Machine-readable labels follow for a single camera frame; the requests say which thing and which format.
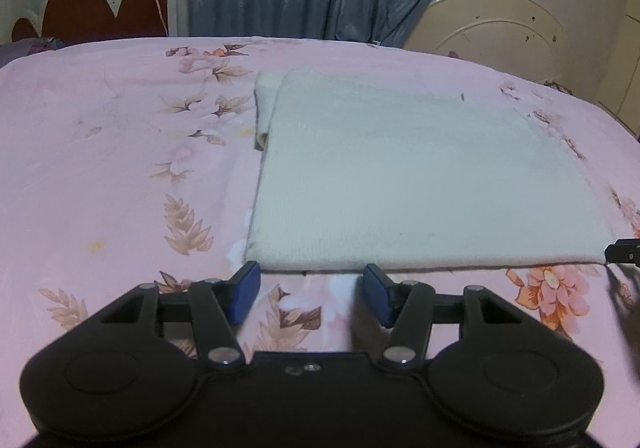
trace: blue gripper pad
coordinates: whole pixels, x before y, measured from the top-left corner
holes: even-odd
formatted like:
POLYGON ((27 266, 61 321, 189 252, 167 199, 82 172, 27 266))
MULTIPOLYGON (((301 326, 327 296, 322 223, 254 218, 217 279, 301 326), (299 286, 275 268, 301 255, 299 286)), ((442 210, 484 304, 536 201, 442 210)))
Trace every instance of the blue gripper pad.
POLYGON ((362 272, 362 290, 369 308, 383 327, 393 327, 396 316, 389 291, 395 284, 375 264, 368 264, 362 272))
POLYGON ((260 291, 260 265, 254 261, 238 269, 227 284, 235 285, 226 319, 232 325, 244 321, 260 291))

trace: red headboard panel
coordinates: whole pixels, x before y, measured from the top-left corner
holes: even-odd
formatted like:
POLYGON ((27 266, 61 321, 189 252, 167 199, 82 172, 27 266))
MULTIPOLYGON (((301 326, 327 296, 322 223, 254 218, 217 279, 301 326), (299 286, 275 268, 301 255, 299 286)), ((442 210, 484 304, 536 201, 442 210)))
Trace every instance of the red headboard panel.
MULTIPOLYGON (((168 24, 167 0, 158 0, 168 24)), ((107 0, 48 0, 42 17, 41 37, 57 37, 65 44, 132 37, 166 36, 156 0, 122 0, 114 16, 107 0)), ((36 37, 27 19, 18 19, 12 40, 36 37)))

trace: wooden furniture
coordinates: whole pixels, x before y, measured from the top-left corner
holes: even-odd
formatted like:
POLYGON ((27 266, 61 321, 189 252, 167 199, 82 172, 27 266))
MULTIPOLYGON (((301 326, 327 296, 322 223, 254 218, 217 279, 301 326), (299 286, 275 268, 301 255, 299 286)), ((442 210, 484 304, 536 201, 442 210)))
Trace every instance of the wooden furniture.
POLYGON ((176 35, 175 0, 44 0, 15 21, 12 40, 57 37, 65 44, 176 35))

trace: white towel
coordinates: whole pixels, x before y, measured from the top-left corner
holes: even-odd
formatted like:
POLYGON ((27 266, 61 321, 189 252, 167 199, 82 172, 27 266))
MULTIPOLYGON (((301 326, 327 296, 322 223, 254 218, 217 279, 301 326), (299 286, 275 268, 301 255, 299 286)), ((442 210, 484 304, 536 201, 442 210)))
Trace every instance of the white towel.
POLYGON ((276 94, 280 84, 284 79, 283 74, 259 72, 255 78, 255 99, 258 102, 258 125, 255 133, 255 141, 260 149, 264 149, 267 136, 269 135, 269 124, 271 114, 276 102, 276 94))
POLYGON ((246 249, 265 269, 604 261, 577 160, 510 108, 293 70, 270 120, 246 249))

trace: pink bedsheet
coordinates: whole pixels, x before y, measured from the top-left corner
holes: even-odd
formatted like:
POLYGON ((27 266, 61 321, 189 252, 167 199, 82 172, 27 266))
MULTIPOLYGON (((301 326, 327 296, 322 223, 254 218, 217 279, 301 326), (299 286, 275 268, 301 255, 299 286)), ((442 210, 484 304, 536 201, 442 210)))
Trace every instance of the pink bedsheet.
MULTIPOLYGON (((596 106, 486 67, 369 44, 264 38, 124 40, 22 58, 0 70, 1 447, 34 433, 17 382, 37 350, 136 284, 182 291, 242 265, 261 154, 255 75, 327 65, 526 114, 575 155, 614 235, 640 237, 640 145, 596 106)), ((395 277, 443 293, 485 285, 575 341, 606 378, 590 432, 611 448, 640 442, 637 270, 395 277)), ((356 279, 263 276, 240 345, 247 355, 376 352, 385 332, 358 301, 356 279)), ((456 330, 434 327, 428 355, 456 330)), ((188 341, 181 347, 193 354, 188 341)), ((313 413, 313 396, 306 406, 313 413)))

